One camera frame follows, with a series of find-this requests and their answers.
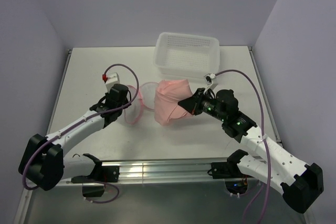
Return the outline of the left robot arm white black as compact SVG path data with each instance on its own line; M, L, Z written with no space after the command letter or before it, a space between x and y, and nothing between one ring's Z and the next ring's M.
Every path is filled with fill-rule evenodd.
M46 136L33 135L18 168L24 188L48 191L62 179L77 176L98 181L102 176L100 160L90 154L77 161L65 161L64 157L88 136L115 122L134 99L128 86L114 84L82 117L65 128Z

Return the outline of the white plastic perforated basket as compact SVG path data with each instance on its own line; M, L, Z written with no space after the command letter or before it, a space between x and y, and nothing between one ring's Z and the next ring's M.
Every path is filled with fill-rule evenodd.
M216 38L164 32L157 39L153 63L162 74L203 78L219 70L220 56Z

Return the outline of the white mesh laundry bag pink zipper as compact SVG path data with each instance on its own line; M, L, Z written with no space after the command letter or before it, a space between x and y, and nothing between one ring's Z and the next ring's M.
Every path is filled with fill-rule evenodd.
M155 91L158 87L157 82L146 82L139 87L136 93L136 87L128 85L131 98L135 98L132 104L123 110L122 123L134 125L141 118L143 112L148 110L154 111Z

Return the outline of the aluminium rail frame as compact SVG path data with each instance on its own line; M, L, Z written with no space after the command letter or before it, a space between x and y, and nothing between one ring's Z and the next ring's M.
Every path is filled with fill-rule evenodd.
M151 184L180 182L209 182L207 174L213 162L229 162L232 168L238 168L248 178L255 178L263 183L271 181L273 187L282 183L291 185L295 178L305 170L305 164L292 155L282 161L274 160L272 167L260 159L245 155L242 158L224 159L175 159L145 162L103 162L101 166L119 166L117 184Z

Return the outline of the pink bra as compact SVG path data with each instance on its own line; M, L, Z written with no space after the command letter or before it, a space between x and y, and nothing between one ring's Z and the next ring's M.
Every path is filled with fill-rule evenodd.
M161 126L168 126L179 119L192 115L178 105L179 101L192 96L189 81L162 80L155 89L154 119Z

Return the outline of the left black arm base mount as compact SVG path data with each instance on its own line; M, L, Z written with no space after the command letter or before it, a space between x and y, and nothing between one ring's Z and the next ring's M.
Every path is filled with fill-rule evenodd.
M93 201L103 200L104 193L113 193L111 199L115 200L119 196L120 190L114 183L119 179L119 166L101 166L88 176L76 176L71 179L73 184L82 184L82 195L86 199Z

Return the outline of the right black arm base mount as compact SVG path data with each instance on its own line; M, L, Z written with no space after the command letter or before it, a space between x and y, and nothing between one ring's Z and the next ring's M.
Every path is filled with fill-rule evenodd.
M229 162L213 162L207 174L212 179L223 179L226 190L235 196L242 195L248 189L248 176L242 174L238 168L232 168Z

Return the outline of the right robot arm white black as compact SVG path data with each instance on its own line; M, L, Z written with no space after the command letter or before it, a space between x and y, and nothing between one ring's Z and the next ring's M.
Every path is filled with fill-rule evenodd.
M263 135L261 128L239 110L233 90L220 90L212 97L210 92L199 88L178 105L191 115L206 113L218 119L229 137L263 159L261 162L237 150L226 161L230 175L243 174L270 183L287 205L300 214L305 213L324 191L322 168L296 158Z

